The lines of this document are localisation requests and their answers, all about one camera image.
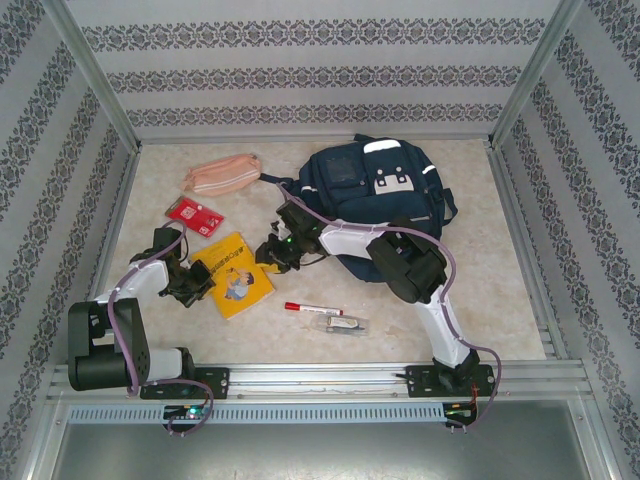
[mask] decorative border pattern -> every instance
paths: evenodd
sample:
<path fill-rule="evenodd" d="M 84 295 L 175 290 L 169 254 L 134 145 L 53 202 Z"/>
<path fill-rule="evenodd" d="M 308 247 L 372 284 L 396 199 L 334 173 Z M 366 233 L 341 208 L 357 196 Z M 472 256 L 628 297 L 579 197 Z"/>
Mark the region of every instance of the decorative border pattern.
<path fill-rule="evenodd" d="M 500 104 L 282 105 L 127 110 L 134 127 L 279 123 L 493 122 Z"/>
<path fill-rule="evenodd" d="M 107 75 L 116 93 L 267 88 L 512 87 L 517 66 L 341 66 L 121 72 Z"/>
<path fill-rule="evenodd" d="M 71 123 L 67 138 L 54 163 L 49 178 L 42 191 L 40 200 L 33 213 L 33 220 L 27 227 L 28 234 L 23 237 L 24 243 L 18 248 L 13 260 L 13 269 L 9 271 L 2 287 L 0 297 L 0 359 L 4 358 L 4 349 L 11 340 L 11 330 L 20 316 L 25 294 L 31 288 L 36 268 L 40 264 L 40 255 L 49 240 L 49 235 L 60 211 L 73 172 L 80 159 L 80 154 L 93 127 L 100 103 L 89 88 L 82 97 L 80 107 Z"/>
<path fill-rule="evenodd" d="M 629 129 L 620 120 L 616 107 L 606 94 L 604 85 L 587 60 L 572 33 L 567 33 L 556 50 L 556 58 L 571 82 L 584 113 L 589 116 L 593 131 L 602 148 L 609 154 L 613 170 L 640 218 L 640 148 Z"/>
<path fill-rule="evenodd" d="M 540 81 L 533 89 L 531 100 L 569 182 L 596 255 L 600 257 L 611 290 L 616 294 L 616 302 L 623 310 L 622 317 L 637 340 L 636 348 L 640 349 L 640 285 L 635 283 L 636 277 L 631 273 L 629 260 L 618 245 L 618 236 L 611 228 L 607 212 L 598 199 L 598 192 L 591 185 L 589 171 L 544 81 Z"/>
<path fill-rule="evenodd" d="M 502 158 L 504 158 L 504 164 L 507 167 L 507 171 L 509 173 L 509 178 L 511 179 L 511 185 L 513 185 L 513 191 L 516 195 L 516 199 L 518 200 L 518 206 L 520 207 L 520 211 L 522 212 L 522 218 L 524 220 L 524 226 L 527 229 L 527 234 L 529 235 L 529 240 L 531 243 L 531 248 L 533 248 L 533 254 L 536 256 L 536 262 L 538 263 L 538 269 L 540 270 L 540 276 L 542 277 L 542 281 L 544 283 L 545 293 L 549 298 L 549 305 L 551 306 L 551 310 L 553 310 L 553 316 L 556 319 L 556 324 L 558 325 L 558 330 L 560 331 L 560 337 L 562 338 L 562 343 L 564 344 L 564 348 L 567 351 L 567 355 L 569 358 L 572 358 L 571 351 L 569 349 L 569 343 L 567 342 L 567 337 L 564 331 L 564 327 L 558 322 L 558 309 L 555 304 L 555 300 L 553 299 L 553 294 L 551 293 L 551 288 L 549 288 L 549 282 L 547 281 L 547 277 L 544 273 L 544 268 L 542 267 L 542 257 L 540 257 L 540 253 L 538 252 L 538 246 L 535 244 L 533 239 L 533 231 L 531 230 L 531 226 L 529 225 L 529 220 L 527 219 L 527 212 L 524 210 L 522 206 L 522 199 L 520 198 L 520 192 L 518 192 L 518 186 L 515 183 L 513 178 L 513 174 L 511 173 L 511 166 L 509 165 L 509 157 L 503 146 L 500 147 L 500 151 L 502 152 Z"/>
<path fill-rule="evenodd" d="M 15 0 L 0 21 L 0 85 L 22 54 L 22 49 L 44 17 L 38 0 Z"/>
<path fill-rule="evenodd" d="M 302 45 L 532 45 L 541 18 L 270 20 L 83 27 L 94 52 Z"/>
<path fill-rule="evenodd" d="M 33 343 L 29 347 L 29 359 L 24 364 L 18 389 L 13 394 L 15 400 L 9 407 L 8 421 L 2 426 L 0 478 L 11 478 L 12 469 L 22 446 L 23 435 L 27 430 L 27 422 L 33 410 L 33 402 L 51 354 L 53 339 L 58 332 L 60 320 L 64 318 L 66 303 L 89 236 L 93 216 L 98 208 L 100 195 L 119 142 L 115 128 L 110 126 L 100 147 L 80 208 L 76 213 L 67 246 L 62 253 L 62 260 L 51 286 L 51 294 L 47 298 L 47 306 L 42 311 L 43 316 L 38 322 L 37 333 L 33 336 Z M 118 190 L 124 179 L 127 162 L 120 177 Z"/>
<path fill-rule="evenodd" d="M 89 282 L 87 282 L 87 291 L 84 294 L 84 298 L 87 301 L 92 300 L 91 298 L 89 298 L 89 295 L 91 294 L 91 289 L 93 288 L 93 285 L 94 285 L 94 283 L 96 281 L 96 275 L 98 274 L 98 267 L 100 266 L 100 260 L 102 258 L 102 251 L 104 250 L 104 247 L 106 246 L 107 235 L 109 235 L 109 229 L 111 228 L 111 220 L 113 219 L 113 214 L 116 213 L 116 207 L 118 205 L 118 197 L 120 196 L 120 188 L 122 187 L 125 175 L 127 174 L 129 163 L 135 157 L 135 154 L 133 154 L 133 153 L 128 153 L 127 155 L 128 155 L 127 160 L 125 160 L 124 167 L 122 169 L 122 173 L 120 174 L 120 180 L 118 180 L 118 186 L 116 188 L 116 194 L 113 197 L 113 202 L 111 203 L 111 207 L 109 208 L 109 216 L 107 217 L 107 221 L 105 222 L 106 227 L 104 229 L 104 232 L 102 232 L 102 238 L 100 239 L 100 247 L 98 249 L 98 254 L 96 255 L 95 262 L 93 262 L 93 268 L 91 269 L 91 275 L 89 276 Z"/>
<path fill-rule="evenodd" d="M 587 5 L 640 82 L 640 13 L 630 0 L 588 0 Z"/>
<path fill-rule="evenodd" d="M 13 129 L 13 136 L 7 140 L 0 159 L 0 222 L 3 213 L 9 209 L 11 197 L 20 185 L 25 167 L 31 162 L 35 146 L 40 142 L 54 108 L 64 91 L 76 62 L 64 42 L 56 49 L 38 86 L 29 99 L 24 115 Z"/>
<path fill-rule="evenodd" d="M 521 116 L 511 130 L 511 134 L 524 162 L 531 188 L 536 195 L 540 213 L 547 227 L 547 234 L 555 248 L 556 258 L 561 265 L 569 297 L 575 307 L 577 321 L 584 330 L 586 345 L 592 355 L 591 361 L 596 365 L 598 377 L 603 384 L 602 389 L 607 395 L 607 403 L 613 412 L 613 420 L 618 424 L 620 439 L 626 445 L 625 453 L 631 457 L 633 472 L 640 476 L 640 426 L 638 425 L 638 414 L 633 411 L 634 404 L 631 395 L 624 390 L 626 387 L 625 382 L 620 380 L 622 373 L 620 365 L 615 361 L 611 342 L 603 332 L 600 315 L 594 307 L 589 287 L 583 281 L 581 266 L 576 259 L 573 244 L 560 216 L 558 204 L 553 198 L 551 187 L 540 164 L 538 153 Z M 515 187 L 513 173 L 508 163 L 507 170 Z"/>

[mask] patterned wallpaper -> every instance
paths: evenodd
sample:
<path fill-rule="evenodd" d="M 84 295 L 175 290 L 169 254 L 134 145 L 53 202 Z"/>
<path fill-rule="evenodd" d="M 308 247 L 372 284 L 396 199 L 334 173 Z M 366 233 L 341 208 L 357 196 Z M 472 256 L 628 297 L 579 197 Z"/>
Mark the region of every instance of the patterned wallpaper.
<path fill-rule="evenodd" d="M 488 134 L 557 4 L 68 3 L 143 140 Z"/>
<path fill-rule="evenodd" d="M 640 9 L 585 1 L 503 153 L 552 307 L 640 478 Z"/>
<path fill-rule="evenodd" d="M 38 1 L 0 2 L 0 479 L 24 458 L 129 154 Z"/>

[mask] beige floor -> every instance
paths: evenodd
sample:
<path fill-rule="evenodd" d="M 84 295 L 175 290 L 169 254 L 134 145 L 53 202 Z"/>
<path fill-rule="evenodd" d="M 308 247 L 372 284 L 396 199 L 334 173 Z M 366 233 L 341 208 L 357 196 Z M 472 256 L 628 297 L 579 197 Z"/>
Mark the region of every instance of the beige floor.
<path fill-rule="evenodd" d="M 453 306 L 469 340 L 504 359 L 544 359 L 544 351 L 518 267 L 498 194 L 480 140 L 420 141 L 452 188 L 460 214 L 443 241 L 458 261 Z M 145 146 L 109 273 L 114 285 L 129 258 L 151 246 L 153 229 L 180 195 L 189 166 L 235 153 L 255 153 L 263 170 L 297 176 L 309 156 L 331 145 L 261 143 Z M 282 203 L 273 185 L 255 182 L 215 199 L 197 197 L 226 219 L 212 239 L 189 232 L 192 251 L 239 231 L 255 251 Z M 334 258 L 299 272 L 271 275 L 276 292 L 226 321 L 211 298 L 185 309 L 171 297 L 143 309 L 150 346 L 186 346 L 197 363 L 413 362 L 431 359 L 429 339 L 413 307 L 385 285 L 352 277 Z M 310 328 L 313 314 L 288 312 L 285 301 L 333 306 L 371 321 L 370 336 L 329 335 Z"/>

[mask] black mounting plate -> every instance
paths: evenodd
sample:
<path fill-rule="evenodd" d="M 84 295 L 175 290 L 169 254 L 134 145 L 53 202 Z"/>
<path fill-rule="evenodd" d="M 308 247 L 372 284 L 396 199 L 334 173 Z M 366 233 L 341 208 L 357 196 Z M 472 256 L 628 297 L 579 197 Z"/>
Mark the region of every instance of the black mounting plate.
<path fill-rule="evenodd" d="M 211 387 L 214 400 L 226 400 L 229 392 L 229 369 L 196 367 L 194 380 Z M 143 400 L 204 400 L 205 391 L 191 385 L 149 385 L 140 389 Z"/>
<path fill-rule="evenodd" d="M 407 390 L 410 398 L 429 397 L 470 397 L 471 386 L 476 384 L 479 397 L 488 397 L 493 392 L 495 377 L 490 365 L 478 365 L 474 368 L 471 378 L 459 388 L 449 391 L 438 378 L 435 365 L 410 365 L 405 368 L 403 378 L 407 380 Z"/>

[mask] clear plastic package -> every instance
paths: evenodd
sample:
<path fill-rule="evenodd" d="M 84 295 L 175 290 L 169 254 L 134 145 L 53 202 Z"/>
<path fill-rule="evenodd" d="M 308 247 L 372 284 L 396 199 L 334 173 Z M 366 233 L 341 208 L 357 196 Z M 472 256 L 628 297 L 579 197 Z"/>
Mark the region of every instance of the clear plastic package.
<path fill-rule="evenodd" d="M 349 315 L 317 315 L 311 327 L 320 332 L 366 337 L 369 335 L 369 320 Z"/>

